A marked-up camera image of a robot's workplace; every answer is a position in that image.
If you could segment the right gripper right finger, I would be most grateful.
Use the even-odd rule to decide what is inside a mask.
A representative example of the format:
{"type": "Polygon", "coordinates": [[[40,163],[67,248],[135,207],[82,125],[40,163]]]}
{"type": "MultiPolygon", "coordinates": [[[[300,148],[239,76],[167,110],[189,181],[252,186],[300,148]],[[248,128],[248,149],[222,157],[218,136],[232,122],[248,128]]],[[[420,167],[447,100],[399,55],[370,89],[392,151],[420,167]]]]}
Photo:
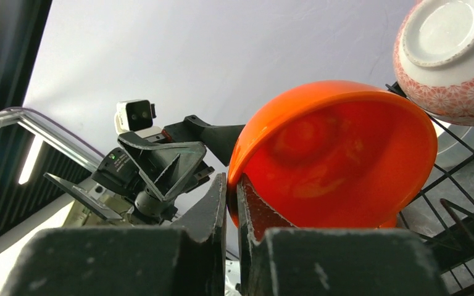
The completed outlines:
{"type": "Polygon", "coordinates": [[[297,228],[250,179],[236,187],[243,295],[447,295],[432,252],[403,229],[297,228]]]}

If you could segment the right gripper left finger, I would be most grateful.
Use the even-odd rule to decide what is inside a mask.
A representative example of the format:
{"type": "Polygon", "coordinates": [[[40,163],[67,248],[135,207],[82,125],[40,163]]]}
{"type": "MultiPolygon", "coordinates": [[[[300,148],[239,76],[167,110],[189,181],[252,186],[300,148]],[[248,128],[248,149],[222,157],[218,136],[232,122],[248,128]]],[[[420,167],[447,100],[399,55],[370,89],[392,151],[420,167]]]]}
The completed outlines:
{"type": "Polygon", "coordinates": [[[52,228],[22,249],[2,295],[223,295],[227,178],[168,226],[52,228]]]}

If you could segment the orange bowl tier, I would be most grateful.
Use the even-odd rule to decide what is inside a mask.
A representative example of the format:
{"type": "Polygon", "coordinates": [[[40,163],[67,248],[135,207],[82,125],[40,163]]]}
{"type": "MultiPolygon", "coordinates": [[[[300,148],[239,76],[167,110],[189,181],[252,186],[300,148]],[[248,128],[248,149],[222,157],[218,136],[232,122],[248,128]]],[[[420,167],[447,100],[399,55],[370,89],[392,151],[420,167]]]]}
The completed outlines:
{"type": "Polygon", "coordinates": [[[428,115],[383,89],[344,80],[304,84],[266,103],[245,124],[228,169],[228,211],[239,223],[237,185],[290,223],[371,228],[392,223],[436,160],[428,115]]]}

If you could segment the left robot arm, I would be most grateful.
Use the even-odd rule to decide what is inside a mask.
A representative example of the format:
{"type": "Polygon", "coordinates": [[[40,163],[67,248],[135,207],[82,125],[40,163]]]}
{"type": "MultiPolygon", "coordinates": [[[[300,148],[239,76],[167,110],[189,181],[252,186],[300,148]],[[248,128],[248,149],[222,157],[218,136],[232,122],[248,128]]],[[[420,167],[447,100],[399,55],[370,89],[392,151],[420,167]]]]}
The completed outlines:
{"type": "Polygon", "coordinates": [[[214,172],[203,158],[211,151],[225,166],[243,125],[211,125],[195,115],[165,126],[146,138],[133,131],[118,136],[91,175],[105,190],[130,204],[121,215],[80,186],[51,173],[45,178],[109,223],[134,218],[141,224],[162,224],[177,212],[175,200],[207,183],[214,172]]]}

